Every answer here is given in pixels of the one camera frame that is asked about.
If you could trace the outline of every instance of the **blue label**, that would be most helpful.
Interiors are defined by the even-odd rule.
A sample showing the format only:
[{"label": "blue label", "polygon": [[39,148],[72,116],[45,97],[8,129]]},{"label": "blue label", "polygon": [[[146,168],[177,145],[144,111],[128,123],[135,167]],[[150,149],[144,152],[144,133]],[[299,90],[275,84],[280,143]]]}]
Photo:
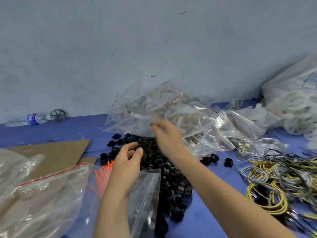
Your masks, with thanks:
[{"label": "blue label", "polygon": [[36,121],[35,116],[36,116],[36,114],[29,114],[29,115],[27,116],[26,119],[27,119],[29,125],[37,125],[37,124],[39,124],[39,123]]},{"label": "blue label", "polygon": [[302,87],[317,89],[317,72],[312,72],[308,78],[304,81]]}]

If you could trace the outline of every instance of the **person's right hand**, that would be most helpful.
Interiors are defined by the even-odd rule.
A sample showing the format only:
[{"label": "person's right hand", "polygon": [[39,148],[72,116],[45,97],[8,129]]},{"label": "person's right hand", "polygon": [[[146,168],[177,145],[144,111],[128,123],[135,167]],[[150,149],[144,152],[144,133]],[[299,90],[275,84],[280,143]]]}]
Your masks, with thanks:
[{"label": "person's right hand", "polygon": [[180,130],[169,120],[154,121],[151,123],[151,129],[156,136],[159,149],[171,161],[188,154]]}]

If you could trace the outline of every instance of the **finger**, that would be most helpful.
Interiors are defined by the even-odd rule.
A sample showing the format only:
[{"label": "finger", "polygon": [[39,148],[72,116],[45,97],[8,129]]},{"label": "finger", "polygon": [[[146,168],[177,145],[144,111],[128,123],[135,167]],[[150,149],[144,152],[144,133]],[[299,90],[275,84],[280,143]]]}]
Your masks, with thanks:
[{"label": "finger", "polygon": [[143,149],[142,148],[138,148],[137,151],[134,152],[131,160],[133,160],[133,162],[141,162],[141,158],[143,156]]},{"label": "finger", "polygon": [[127,153],[127,156],[128,158],[130,158],[133,154],[134,154],[134,150],[130,150],[128,153]]},{"label": "finger", "polygon": [[173,124],[169,120],[158,120],[158,121],[153,121],[151,123],[152,125],[156,125],[160,128],[162,128],[166,133],[169,133],[170,130],[173,128]]},{"label": "finger", "polygon": [[125,144],[121,147],[121,150],[120,150],[120,153],[128,153],[129,150],[131,149],[134,149],[138,146],[138,143],[137,142],[133,142],[133,143],[130,143],[130,144]]},{"label": "finger", "polygon": [[154,135],[158,138],[158,139],[162,139],[164,137],[164,133],[161,131],[161,129],[156,126],[156,125],[152,125],[151,129],[154,133]]}]

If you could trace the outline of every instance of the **gray wall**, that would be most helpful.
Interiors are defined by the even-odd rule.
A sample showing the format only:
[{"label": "gray wall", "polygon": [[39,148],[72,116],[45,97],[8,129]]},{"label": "gray wall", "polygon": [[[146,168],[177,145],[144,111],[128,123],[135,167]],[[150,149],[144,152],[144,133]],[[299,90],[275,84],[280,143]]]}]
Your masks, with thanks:
[{"label": "gray wall", "polygon": [[145,86],[175,80],[219,101],[255,97],[267,78],[316,51],[316,7],[317,0],[0,0],[0,122],[54,108],[106,113],[138,77]]}]

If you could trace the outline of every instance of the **forearm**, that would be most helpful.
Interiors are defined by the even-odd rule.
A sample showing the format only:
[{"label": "forearm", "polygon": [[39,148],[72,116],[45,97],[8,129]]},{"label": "forearm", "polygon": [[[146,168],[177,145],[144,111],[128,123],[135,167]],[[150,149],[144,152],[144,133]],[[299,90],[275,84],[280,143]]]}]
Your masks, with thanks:
[{"label": "forearm", "polygon": [[193,188],[230,238],[296,237],[269,213],[217,177],[190,154],[172,161],[188,178]]},{"label": "forearm", "polygon": [[94,238],[130,238],[128,199],[116,196],[115,190],[106,189],[101,199]]}]

